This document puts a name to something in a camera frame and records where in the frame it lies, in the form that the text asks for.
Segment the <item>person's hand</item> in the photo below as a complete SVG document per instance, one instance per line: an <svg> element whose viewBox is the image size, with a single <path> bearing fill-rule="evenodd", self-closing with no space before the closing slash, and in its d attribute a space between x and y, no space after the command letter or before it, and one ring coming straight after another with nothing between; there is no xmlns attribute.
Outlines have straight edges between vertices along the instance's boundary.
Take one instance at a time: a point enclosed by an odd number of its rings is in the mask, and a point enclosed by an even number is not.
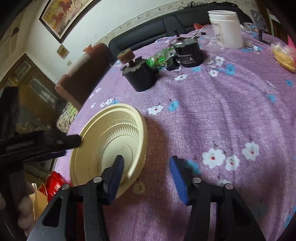
<svg viewBox="0 0 296 241"><path fill-rule="evenodd" d="M35 226L33 203L30 199L30 195L33 193L34 189L32 188L32 185L29 182L26 182L26 193L18 205L20 211L18 225L20 229L24 231L27 237Z"/></svg>

